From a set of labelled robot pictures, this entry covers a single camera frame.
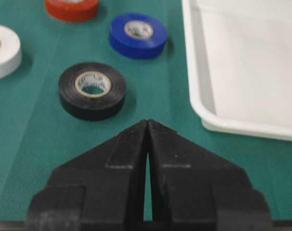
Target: tray rim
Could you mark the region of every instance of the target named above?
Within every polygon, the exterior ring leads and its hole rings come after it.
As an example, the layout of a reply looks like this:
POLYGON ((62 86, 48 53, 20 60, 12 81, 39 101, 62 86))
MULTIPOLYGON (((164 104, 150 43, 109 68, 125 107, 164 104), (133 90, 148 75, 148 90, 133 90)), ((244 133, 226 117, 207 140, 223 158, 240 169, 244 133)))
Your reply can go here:
POLYGON ((192 0, 182 0, 182 14, 186 43, 190 103, 193 110, 202 119, 202 125, 211 131, 292 141, 292 128, 290 127, 223 118, 213 114, 205 107, 201 99, 198 62, 195 54, 196 49, 191 23, 191 2, 192 0))

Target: white plastic tray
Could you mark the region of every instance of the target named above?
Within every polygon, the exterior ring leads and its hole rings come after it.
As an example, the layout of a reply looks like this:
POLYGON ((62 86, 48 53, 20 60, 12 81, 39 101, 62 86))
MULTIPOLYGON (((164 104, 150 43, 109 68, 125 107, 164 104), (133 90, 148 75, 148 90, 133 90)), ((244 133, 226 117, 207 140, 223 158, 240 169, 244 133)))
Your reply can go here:
POLYGON ((190 102, 209 130, 292 141, 292 0, 182 0, 190 102))

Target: tape roll core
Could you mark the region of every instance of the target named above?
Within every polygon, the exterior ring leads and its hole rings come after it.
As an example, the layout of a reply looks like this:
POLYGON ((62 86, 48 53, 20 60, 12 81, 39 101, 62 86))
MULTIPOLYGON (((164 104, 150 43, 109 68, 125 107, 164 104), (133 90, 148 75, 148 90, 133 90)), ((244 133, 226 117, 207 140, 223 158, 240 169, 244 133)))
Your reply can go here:
POLYGON ((76 64, 65 70, 59 79, 63 108, 84 120, 102 120, 115 115, 122 108, 125 95, 125 79, 106 64, 76 64), (97 87, 103 92, 89 93, 85 91, 87 87, 97 87))
POLYGON ((132 20, 126 23, 125 32, 134 39, 149 39, 153 35, 153 27, 149 23, 132 20))
POLYGON ((68 2, 68 3, 80 3, 83 0, 61 0, 61 1, 68 2))
POLYGON ((100 98, 111 90, 112 84, 110 79, 103 73, 97 71, 87 71, 80 74, 75 80, 75 88, 77 91, 89 98, 100 98), (101 89, 102 93, 90 94, 83 89, 87 87, 96 87, 101 89))

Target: table surface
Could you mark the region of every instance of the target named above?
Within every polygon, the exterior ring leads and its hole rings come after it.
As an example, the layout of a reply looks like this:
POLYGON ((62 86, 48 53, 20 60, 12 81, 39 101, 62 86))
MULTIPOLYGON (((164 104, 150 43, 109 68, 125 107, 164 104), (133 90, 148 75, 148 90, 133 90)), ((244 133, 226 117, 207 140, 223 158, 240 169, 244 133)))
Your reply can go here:
MULTIPOLYGON (((98 15, 71 24, 48 16, 43 0, 0 0, 0 24, 20 36, 23 62, 0 80, 0 220, 25 219, 32 196, 56 166, 144 118, 243 167, 275 219, 292 219, 292 142, 209 132, 189 102, 180 0, 101 0, 98 15), (109 45, 109 24, 123 13, 160 20, 169 32, 159 57, 133 60, 109 45), (99 122, 76 119, 60 105, 58 79, 76 63, 118 69, 127 81, 123 109, 99 122)), ((151 219, 149 176, 145 219, 151 219)))

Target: red electrical tape roll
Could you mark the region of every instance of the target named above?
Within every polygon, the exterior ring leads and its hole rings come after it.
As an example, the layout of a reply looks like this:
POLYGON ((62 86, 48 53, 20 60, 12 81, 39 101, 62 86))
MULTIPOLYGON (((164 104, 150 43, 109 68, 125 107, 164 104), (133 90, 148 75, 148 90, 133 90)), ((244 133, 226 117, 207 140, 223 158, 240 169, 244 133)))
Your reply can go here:
POLYGON ((98 5, 99 0, 45 0, 48 14, 67 22, 83 22, 93 18, 98 5))

